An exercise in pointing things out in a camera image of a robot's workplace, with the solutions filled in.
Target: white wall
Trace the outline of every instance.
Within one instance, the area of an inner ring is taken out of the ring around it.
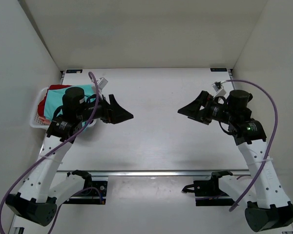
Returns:
[[[279,125],[271,156],[284,189],[293,202],[293,0],[270,0],[251,34],[234,77],[264,87],[276,101]],[[273,109],[268,99],[248,85],[254,94],[250,106],[270,135]]]
[[[42,132],[29,127],[38,90],[59,82],[60,72],[16,0],[0,0],[0,201],[37,157]],[[12,212],[5,206],[7,232]]]
[[[23,0],[67,68],[228,67],[267,0]]]

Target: white connector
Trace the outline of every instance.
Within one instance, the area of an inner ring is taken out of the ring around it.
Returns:
[[[107,83],[108,83],[107,79],[105,79],[104,77],[101,77],[98,80],[99,89],[102,90],[106,86]]]
[[[222,82],[215,82],[214,84],[212,84],[212,87],[216,92],[214,98],[218,96],[224,96],[227,93],[222,85]]]

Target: white cable tie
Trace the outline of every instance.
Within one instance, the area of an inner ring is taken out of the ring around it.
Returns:
[[[250,165],[253,165],[253,164],[256,164],[256,163],[269,162],[269,161],[273,161],[273,158],[267,158],[267,159],[264,159],[262,161],[252,162],[252,163],[249,163],[247,165],[250,166]]]
[[[59,164],[63,164],[62,161],[58,161],[58,160],[56,160],[56,159],[54,159],[54,158],[51,158],[50,156],[39,155],[39,157],[44,157],[45,159],[49,159],[49,160],[55,161],[55,162],[57,162],[57,163],[59,163]]]

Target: black clamp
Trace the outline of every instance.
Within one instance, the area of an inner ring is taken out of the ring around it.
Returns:
[[[195,193],[195,196],[215,196],[223,193],[219,189],[218,179],[223,176],[232,176],[230,171],[217,171],[211,173],[210,180],[195,180],[193,184],[185,186],[181,192]]]
[[[70,175],[80,176],[84,179],[84,189],[89,188],[92,186],[92,175],[86,171],[75,170],[72,173],[68,172],[67,177]]]

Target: white table surface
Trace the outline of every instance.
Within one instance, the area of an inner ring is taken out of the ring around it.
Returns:
[[[65,179],[57,173],[53,185]],[[194,194],[180,191],[192,177],[109,177],[105,205],[64,204],[52,234],[252,234],[241,207],[196,207]],[[15,217],[23,234],[46,234],[42,227]],[[292,227],[261,232],[281,234]]]
[[[63,84],[90,84],[88,71],[109,82],[114,94],[134,115],[120,124],[101,121],[75,140],[59,170],[216,170],[247,169],[232,137],[218,122],[209,126],[177,113],[211,84],[230,79],[209,68],[83,69],[65,74]],[[231,83],[225,84],[229,93]]]

